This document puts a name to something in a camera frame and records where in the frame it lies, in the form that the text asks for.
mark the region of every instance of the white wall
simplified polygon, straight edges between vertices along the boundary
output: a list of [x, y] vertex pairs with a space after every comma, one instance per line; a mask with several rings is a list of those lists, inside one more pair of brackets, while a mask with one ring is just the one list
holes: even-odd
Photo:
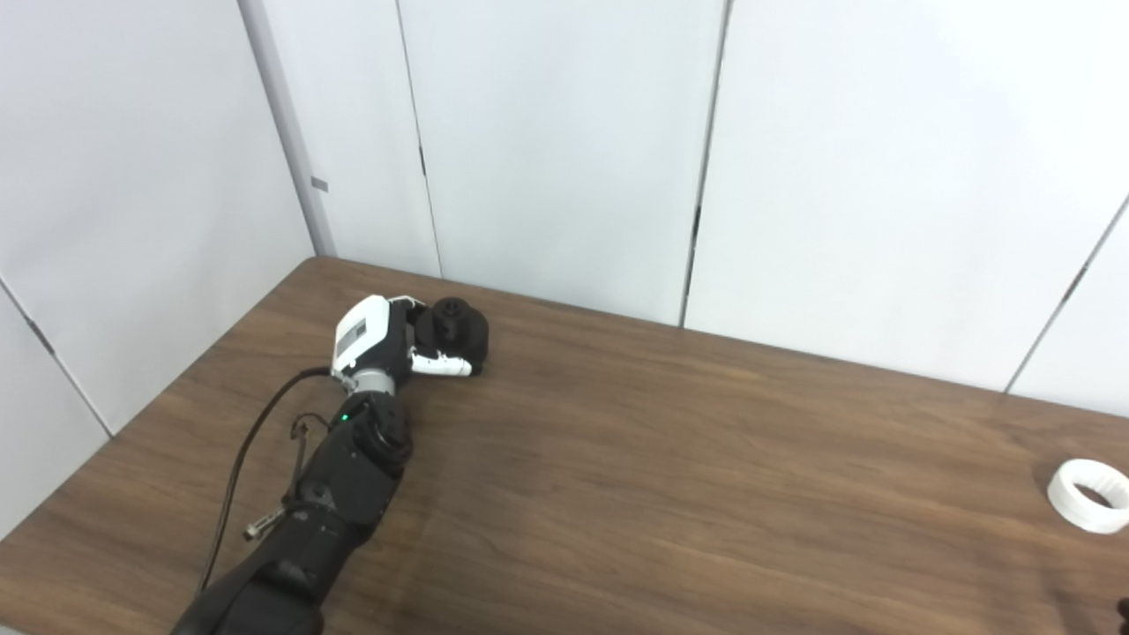
[[3, 538], [108, 437], [2, 288], [0, 412]]
[[395, 0], [242, 5], [322, 252], [439, 276]]
[[736, 0], [686, 325], [1003, 390], [1129, 190], [1126, 24]]
[[1129, 417], [1129, 221], [1123, 215], [1012, 392]]
[[445, 278], [679, 320], [721, 0], [402, 0]]
[[111, 429], [312, 254], [238, 8], [0, 3], [0, 276]]

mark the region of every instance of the table surface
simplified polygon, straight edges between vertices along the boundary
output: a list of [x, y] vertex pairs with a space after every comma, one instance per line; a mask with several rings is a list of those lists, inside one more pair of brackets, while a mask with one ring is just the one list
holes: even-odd
[[[415, 456], [324, 606], [326, 633], [1114, 633], [1129, 534], [1044, 497], [1127, 421], [671, 327], [313, 259], [0, 543], [0, 623], [165, 633], [191, 600], [228, 469], [369, 294], [460, 295], [487, 371], [403, 392]], [[277, 503], [294, 415], [260, 435], [218, 569]]]

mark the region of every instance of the black cable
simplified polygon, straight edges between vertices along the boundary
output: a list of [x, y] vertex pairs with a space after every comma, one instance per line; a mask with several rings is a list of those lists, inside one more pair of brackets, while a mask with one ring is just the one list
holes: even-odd
[[290, 475], [290, 487], [282, 497], [282, 503], [289, 505], [298, 498], [298, 478], [301, 477], [301, 464], [306, 462], [306, 437], [309, 434], [309, 426], [303, 423], [306, 415], [298, 415], [290, 424], [290, 438], [298, 440], [298, 454], [294, 459], [294, 472]]
[[312, 417], [314, 419], [317, 419], [317, 423], [322, 424], [323, 428], [325, 428], [326, 430], [330, 429], [330, 423], [325, 420], [325, 417], [318, 415], [317, 412], [303, 412], [301, 415], [298, 415], [297, 417], [295, 417], [294, 420], [295, 420], [295, 423], [298, 423], [298, 421], [305, 419], [306, 417]]
[[224, 503], [219, 511], [219, 522], [216, 523], [216, 536], [212, 537], [211, 549], [208, 550], [208, 558], [204, 560], [204, 571], [200, 575], [200, 584], [196, 586], [196, 595], [202, 593], [203, 590], [208, 588], [208, 580], [211, 577], [212, 568], [216, 566], [216, 556], [219, 555], [219, 546], [224, 540], [224, 530], [227, 529], [227, 516], [231, 512], [231, 499], [235, 497], [235, 484], [239, 480], [239, 470], [243, 469], [243, 460], [247, 456], [247, 450], [251, 447], [251, 442], [255, 440], [255, 435], [259, 434], [259, 428], [263, 426], [263, 421], [265, 421], [266, 417], [270, 416], [274, 406], [278, 405], [282, 397], [286, 395], [286, 393], [294, 388], [295, 384], [309, 377], [324, 377], [329, 375], [329, 366], [318, 366], [316, 368], [306, 368], [305, 371], [290, 377], [290, 380], [282, 384], [282, 388], [274, 393], [274, 397], [266, 402], [266, 406], [263, 407], [263, 411], [259, 414], [259, 418], [255, 419], [251, 429], [247, 430], [247, 436], [243, 440], [243, 445], [239, 446], [239, 453], [235, 455], [235, 462], [231, 464], [231, 476], [227, 479], [227, 492], [224, 493]]

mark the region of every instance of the white ring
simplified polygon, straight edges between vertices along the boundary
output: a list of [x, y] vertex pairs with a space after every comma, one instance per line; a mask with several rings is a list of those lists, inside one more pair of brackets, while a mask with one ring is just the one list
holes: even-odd
[[[1110, 506], [1091, 501], [1078, 486], [1101, 494]], [[1114, 533], [1129, 524], [1129, 478], [1105, 463], [1071, 459], [1047, 486], [1051, 505], [1075, 525], [1093, 533]]]

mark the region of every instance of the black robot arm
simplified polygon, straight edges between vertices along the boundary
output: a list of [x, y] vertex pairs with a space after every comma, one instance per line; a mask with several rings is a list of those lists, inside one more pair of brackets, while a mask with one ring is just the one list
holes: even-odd
[[[412, 454], [408, 414], [394, 394], [405, 367], [423, 354], [450, 367], [465, 360], [473, 374], [481, 371], [485, 320], [465, 302], [438, 303], [447, 313], [471, 316], [454, 328], [458, 332], [447, 332], [449, 319], [432, 322], [431, 310], [421, 311], [423, 305], [411, 298], [371, 296], [358, 307], [366, 303], [362, 316], [355, 307], [338, 328], [334, 371], [351, 393], [325, 440], [283, 497], [262, 543], [196, 595], [173, 635], [321, 634], [322, 602], [352, 551], [371, 538]], [[447, 331], [435, 333], [434, 323]], [[467, 324], [474, 324], [473, 336]], [[378, 337], [366, 340], [373, 332]], [[415, 346], [420, 336], [425, 353]], [[443, 342], [453, 346], [444, 348]]]

